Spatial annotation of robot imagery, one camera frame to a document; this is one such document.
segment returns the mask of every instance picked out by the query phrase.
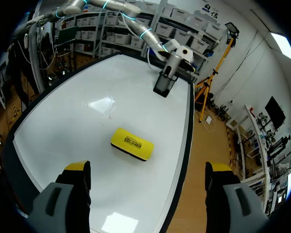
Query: electronic device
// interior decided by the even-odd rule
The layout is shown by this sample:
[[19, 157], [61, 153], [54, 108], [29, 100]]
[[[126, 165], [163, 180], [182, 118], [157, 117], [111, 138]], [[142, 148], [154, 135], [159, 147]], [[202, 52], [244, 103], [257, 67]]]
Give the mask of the electronic device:
[[286, 116], [284, 115], [279, 104], [277, 103], [273, 96], [265, 106], [265, 110], [270, 116], [274, 128], [277, 130], [283, 124], [284, 120], [286, 119]]

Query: white storage box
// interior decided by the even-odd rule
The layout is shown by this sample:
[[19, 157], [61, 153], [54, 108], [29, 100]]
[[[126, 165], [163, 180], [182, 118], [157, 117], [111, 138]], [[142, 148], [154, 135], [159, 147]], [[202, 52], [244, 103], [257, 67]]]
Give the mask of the white storage box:
[[150, 20], [149, 19], [137, 18], [137, 20], [139, 20], [140, 22], [142, 22], [143, 25], [150, 26]]
[[102, 53], [110, 55], [113, 53], [113, 48], [102, 47]]
[[144, 41], [141, 38], [139, 38], [139, 37], [131, 36], [131, 43], [130, 43], [130, 45], [133, 46], [133, 47], [136, 47], [136, 48], [141, 49], [142, 46], [144, 45]]
[[169, 37], [175, 28], [163, 23], [158, 23], [155, 32], [159, 35]]
[[98, 20], [98, 16], [89, 18], [89, 25], [96, 25]]
[[157, 3], [152, 3], [145, 1], [143, 2], [143, 10], [147, 12], [156, 12], [159, 5]]
[[192, 28], [195, 29], [202, 29], [205, 27], [205, 25], [208, 23], [204, 18], [196, 16], [196, 15], [189, 15], [189, 17], [186, 18], [185, 23]]
[[120, 50], [112, 49], [113, 53], [120, 52]]
[[209, 22], [206, 28], [206, 32], [212, 35], [214, 38], [219, 39], [223, 33], [223, 30], [219, 26]]
[[190, 37], [191, 36], [188, 35], [186, 32], [179, 30], [179, 29], [176, 29], [176, 34], [175, 34], [174, 39], [176, 41], [178, 41], [180, 44], [185, 45], [188, 42], [188, 40], [190, 39]]
[[174, 7], [175, 7], [174, 5], [167, 3], [163, 9], [163, 13], [162, 13], [163, 16], [170, 17], [171, 13], [173, 12]]
[[106, 37], [107, 41], [115, 41], [115, 35], [114, 33], [107, 33], [107, 37]]
[[84, 44], [78, 44], [78, 50], [84, 51]]
[[189, 15], [190, 13], [187, 11], [174, 8], [171, 14], [171, 18], [179, 22], [184, 22]]
[[107, 25], [118, 25], [118, 16], [107, 16]]
[[83, 18], [82, 25], [88, 25], [89, 24], [89, 18]]
[[82, 19], [82, 18], [78, 18], [78, 19], [77, 19], [77, 25], [78, 25], [78, 26], [81, 26], [82, 23], [83, 23], [83, 19]]
[[115, 33], [115, 42], [121, 45], [127, 45], [131, 42], [131, 35], [123, 35]]
[[88, 39], [94, 41], [96, 39], [96, 32], [89, 31], [88, 32]]
[[81, 32], [76, 32], [76, 39], [81, 39], [82, 38], [82, 34]]
[[142, 1], [128, 1], [129, 4], [139, 7], [141, 10], [143, 10], [144, 5]]
[[194, 49], [195, 51], [202, 54], [208, 46], [209, 44], [207, 44], [205, 41], [194, 38], [190, 47]]
[[82, 31], [82, 39], [88, 39], [88, 31]]

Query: ceiling light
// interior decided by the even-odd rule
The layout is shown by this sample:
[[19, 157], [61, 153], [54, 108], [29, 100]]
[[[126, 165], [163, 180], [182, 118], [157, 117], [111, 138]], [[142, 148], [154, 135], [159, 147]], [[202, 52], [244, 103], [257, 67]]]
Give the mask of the ceiling light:
[[280, 47], [280, 50], [283, 55], [289, 57], [291, 59], [291, 45], [289, 44], [289, 41], [287, 38], [285, 38], [282, 35], [271, 33], [275, 41], [277, 42], [278, 46]]

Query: yellow tripod stand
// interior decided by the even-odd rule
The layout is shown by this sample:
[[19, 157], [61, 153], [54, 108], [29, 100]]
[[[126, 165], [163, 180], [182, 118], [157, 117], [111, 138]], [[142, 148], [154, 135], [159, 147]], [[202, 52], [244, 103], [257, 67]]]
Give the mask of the yellow tripod stand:
[[219, 62], [219, 64], [217, 65], [217, 67], [213, 70], [213, 73], [211, 74], [210, 77], [207, 77], [205, 79], [203, 79], [202, 81], [200, 81], [196, 86], [195, 88], [199, 88], [199, 87], [202, 87], [198, 93], [196, 94], [195, 96], [195, 102], [197, 101], [197, 99], [203, 94], [205, 93], [205, 98], [204, 98], [204, 103], [199, 103], [199, 102], [196, 102], [196, 103], [199, 103], [199, 104], [202, 104], [203, 105], [203, 108], [202, 108], [202, 112], [201, 112], [201, 115], [200, 115], [200, 118], [199, 118], [199, 122], [202, 122], [202, 119], [203, 119], [203, 114], [204, 114], [204, 111], [205, 111], [205, 106], [206, 106], [206, 101], [207, 101], [207, 96], [208, 96], [208, 93], [210, 92], [210, 89], [211, 89], [211, 83], [212, 83], [212, 79], [213, 77], [218, 74], [218, 70], [220, 68], [220, 66], [222, 65], [224, 59], [226, 58], [226, 56], [228, 55], [230, 49], [231, 49], [231, 46], [233, 44], [233, 41], [234, 41], [234, 38], [232, 37], [223, 56], [221, 57], [221, 60]]

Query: white table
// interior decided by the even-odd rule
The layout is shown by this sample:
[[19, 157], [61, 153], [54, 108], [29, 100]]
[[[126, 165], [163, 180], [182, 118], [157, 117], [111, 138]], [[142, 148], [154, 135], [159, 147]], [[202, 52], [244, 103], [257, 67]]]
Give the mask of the white table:
[[[193, 86], [178, 79], [163, 98], [153, 92], [158, 75], [144, 61], [113, 56], [50, 92], [15, 131], [15, 150], [39, 191], [68, 164], [91, 162], [92, 232], [159, 232], [185, 174]], [[148, 161], [111, 146], [119, 127], [154, 143]]]
[[[238, 143], [240, 145], [241, 148], [241, 154], [242, 154], [242, 183], [247, 183], [249, 186], [253, 186], [259, 182], [263, 182], [264, 183], [264, 195], [263, 195], [263, 210], [265, 212], [266, 210], [266, 206], [267, 206], [267, 202], [269, 199], [269, 190], [270, 190], [270, 174], [268, 171], [268, 167], [267, 167], [267, 152], [265, 149], [265, 145], [262, 142], [262, 139], [260, 138], [260, 129], [259, 126], [257, 124], [256, 118], [253, 117], [253, 115], [250, 113], [250, 107], [248, 107], [247, 105], [244, 105], [243, 107], [244, 111], [245, 111], [245, 116], [239, 121], [237, 122], [237, 124], [235, 126], [232, 126], [231, 123], [238, 119], [239, 116], [243, 116], [243, 112], [240, 113], [239, 116], [236, 116], [234, 118], [231, 118], [227, 123], [226, 126], [228, 126], [231, 130], [236, 130], [237, 135], [238, 135]], [[258, 171], [256, 173], [256, 175], [246, 178], [245, 177], [245, 158], [244, 158], [244, 150], [243, 150], [243, 143], [242, 143], [242, 138], [241, 138], [241, 134], [240, 134], [240, 130], [239, 127], [247, 120], [250, 120], [252, 126], [253, 126], [253, 130], [254, 130], [254, 134], [255, 134], [255, 138], [257, 139], [258, 142], [258, 146], [259, 146], [259, 153], [261, 154], [261, 163], [262, 163], [262, 169], [261, 171]]]

